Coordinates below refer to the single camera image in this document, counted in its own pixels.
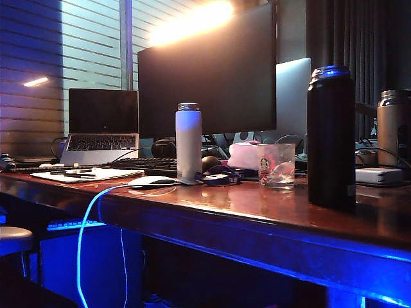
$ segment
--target keyboard keys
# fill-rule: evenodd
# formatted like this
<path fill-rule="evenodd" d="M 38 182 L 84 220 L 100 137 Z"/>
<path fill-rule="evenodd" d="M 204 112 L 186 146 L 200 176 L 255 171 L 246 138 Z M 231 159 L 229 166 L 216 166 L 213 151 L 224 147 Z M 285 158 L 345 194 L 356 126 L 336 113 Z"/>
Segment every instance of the keyboard keys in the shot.
<path fill-rule="evenodd" d="M 72 135 L 68 151 L 135 150 L 134 135 Z"/>
<path fill-rule="evenodd" d="M 103 164 L 102 167 L 114 169 L 138 169 L 144 170 L 145 175 L 163 175 L 172 178 L 177 177 L 177 159 L 175 158 L 122 158 L 113 162 L 107 162 L 106 164 Z"/>
<path fill-rule="evenodd" d="M 47 226 L 47 231 L 79 229 L 82 226 L 82 218 L 61 219 L 58 221 L 50 221 Z M 105 223 L 95 220 L 86 220 L 84 227 L 105 226 Z"/>

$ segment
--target imac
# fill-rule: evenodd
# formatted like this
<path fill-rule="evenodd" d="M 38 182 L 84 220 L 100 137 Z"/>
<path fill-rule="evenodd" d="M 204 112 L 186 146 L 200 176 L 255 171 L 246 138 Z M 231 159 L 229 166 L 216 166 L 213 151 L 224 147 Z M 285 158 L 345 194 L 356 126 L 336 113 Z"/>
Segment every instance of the imac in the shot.
<path fill-rule="evenodd" d="M 138 52 L 140 138 L 175 135 L 177 104 L 198 103 L 202 133 L 275 129 L 275 5 Z"/>
<path fill-rule="evenodd" d="M 304 139 L 310 79 L 310 58 L 277 64 L 277 128 L 271 132 L 274 141 L 286 135 Z"/>

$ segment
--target wooden desk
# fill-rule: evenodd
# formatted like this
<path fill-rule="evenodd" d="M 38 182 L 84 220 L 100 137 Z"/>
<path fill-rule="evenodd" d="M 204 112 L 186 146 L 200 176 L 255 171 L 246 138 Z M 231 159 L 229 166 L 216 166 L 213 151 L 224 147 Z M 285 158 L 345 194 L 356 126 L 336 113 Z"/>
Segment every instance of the wooden desk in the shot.
<path fill-rule="evenodd" d="M 57 184 L 0 175 L 0 192 L 82 216 L 92 197 L 130 179 Z M 256 182 L 112 191 L 100 221 L 328 287 L 329 307 L 363 296 L 411 305 L 411 186 L 357 187 L 355 212 L 308 203 L 307 186 L 281 193 Z"/>

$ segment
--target drinking glass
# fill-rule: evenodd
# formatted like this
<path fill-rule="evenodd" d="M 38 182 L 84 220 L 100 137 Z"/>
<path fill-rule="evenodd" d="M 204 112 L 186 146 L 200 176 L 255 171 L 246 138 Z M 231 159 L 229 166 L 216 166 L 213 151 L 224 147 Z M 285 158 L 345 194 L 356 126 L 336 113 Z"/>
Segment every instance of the drinking glass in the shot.
<path fill-rule="evenodd" d="M 277 190 L 294 187 L 295 144 L 259 144 L 258 162 L 258 178 L 262 186 Z"/>

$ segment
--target desk leg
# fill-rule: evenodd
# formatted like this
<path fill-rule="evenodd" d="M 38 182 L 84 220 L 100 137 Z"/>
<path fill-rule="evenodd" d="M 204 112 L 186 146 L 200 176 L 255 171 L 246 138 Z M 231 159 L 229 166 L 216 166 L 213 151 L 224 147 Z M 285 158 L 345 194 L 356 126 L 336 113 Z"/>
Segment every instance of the desk leg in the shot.
<path fill-rule="evenodd" d="M 365 297 L 341 290 L 327 289 L 327 308 L 365 308 Z"/>

